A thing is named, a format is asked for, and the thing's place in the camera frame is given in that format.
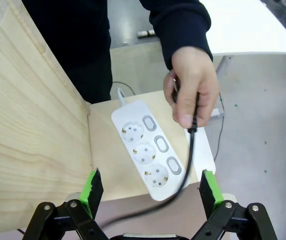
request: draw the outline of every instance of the black cable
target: black cable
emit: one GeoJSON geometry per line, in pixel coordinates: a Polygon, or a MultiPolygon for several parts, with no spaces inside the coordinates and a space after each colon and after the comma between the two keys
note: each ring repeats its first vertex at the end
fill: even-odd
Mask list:
{"type": "MultiPolygon", "coordinates": [[[[224,108],[224,104],[223,104],[223,100],[222,100],[221,93],[219,92],[218,94],[219,94],[219,100],[221,101],[221,104],[222,104],[223,112],[224,112],[224,114],[225,114],[225,108],[224,108]]],[[[222,117],[221,130],[219,131],[219,135],[218,135],[217,149],[216,149],[216,154],[215,154],[215,157],[214,157],[214,162],[215,162],[215,160],[217,159],[217,156],[218,156],[218,154],[219,154],[221,135],[222,135],[222,131],[223,131],[223,125],[224,125],[224,115],[223,115],[223,117],[222,117]]]]}
{"type": "Polygon", "coordinates": [[[182,181],[181,185],[179,186],[177,192],[171,198],[169,198],[168,200],[166,200],[166,201],[164,201],[158,205],[155,205],[155,206],[152,206],[152,207],[149,207],[146,209],[142,209],[142,210],[130,213],[130,214],[117,216],[117,217],[103,223],[100,227],[101,229],[104,229],[104,228],[106,228],[112,224],[115,224],[117,222],[120,222],[120,221],[132,219],[132,218],[137,218],[137,217],[140,217],[143,215],[147,215],[147,214],[151,214],[153,212],[156,212],[156,211],[163,209],[166,206],[170,205],[172,202],[174,202],[180,196],[180,194],[182,193],[183,187],[187,182],[187,179],[188,179],[188,176],[189,176],[189,173],[191,170],[192,162],[193,162],[193,147],[194,147],[194,134],[195,134],[195,132],[196,132],[196,129],[193,129],[190,133],[189,154],[188,154],[186,172],[185,172],[183,181],[182,181]]]}
{"type": "Polygon", "coordinates": [[[25,234],[25,231],[23,231],[22,229],[16,229],[16,230],[18,230],[21,234],[25,234]]]}
{"type": "Polygon", "coordinates": [[[121,82],[121,81],[113,81],[113,84],[123,84],[125,86],[127,86],[133,93],[133,95],[136,95],[135,92],[133,91],[133,88],[130,87],[130,85],[126,84],[125,82],[121,82]]]}

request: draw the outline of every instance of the white power strip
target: white power strip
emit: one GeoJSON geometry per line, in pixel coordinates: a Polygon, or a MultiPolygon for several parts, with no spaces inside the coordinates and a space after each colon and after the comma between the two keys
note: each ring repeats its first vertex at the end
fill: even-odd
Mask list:
{"type": "Polygon", "coordinates": [[[150,196],[162,201],[176,193],[186,170],[144,101],[124,104],[121,99],[112,121],[150,196]]]}

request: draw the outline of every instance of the sleeve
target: sleeve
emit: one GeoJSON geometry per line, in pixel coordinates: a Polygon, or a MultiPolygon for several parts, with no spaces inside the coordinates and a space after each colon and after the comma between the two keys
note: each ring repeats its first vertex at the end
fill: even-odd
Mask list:
{"type": "Polygon", "coordinates": [[[213,60],[206,32],[211,18],[199,0],[140,0],[150,11],[149,21],[159,37],[166,67],[171,70],[172,55],[181,47],[203,49],[213,60]]]}

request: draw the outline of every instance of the white table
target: white table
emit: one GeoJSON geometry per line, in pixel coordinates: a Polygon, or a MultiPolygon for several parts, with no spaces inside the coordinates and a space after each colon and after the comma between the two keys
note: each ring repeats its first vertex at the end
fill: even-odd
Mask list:
{"type": "Polygon", "coordinates": [[[214,56],[286,54],[286,29],[259,0],[201,0],[212,21],[214,56]]]}

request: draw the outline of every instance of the wooden board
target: wooden board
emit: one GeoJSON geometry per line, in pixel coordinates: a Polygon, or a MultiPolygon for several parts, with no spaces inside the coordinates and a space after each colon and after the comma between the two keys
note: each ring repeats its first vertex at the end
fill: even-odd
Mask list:
{"type": "MultiPolygon", "coordinates": [[[[188,161],[188,142],[183,128],[172,120],[172,109],[166,102],[163,91],[126,98],[130,103],[143,100],[162,127],[182,164],[188,161]]],[[[148,190],[139,176],[113,122],[113,111],[120,108],[118,100],[95,103],[88,116],[93,167],[101,172],[104,193],[102,199],[115,200],[147,194],[148,190]]],[[[190,183],[197,182],[194,168],[190,183]]]]}
{"type": "Polygon", "coordinates": [[[20,0],[0,0],[0,232],[60,205],[92,169],[89,106],[20,0]]]}

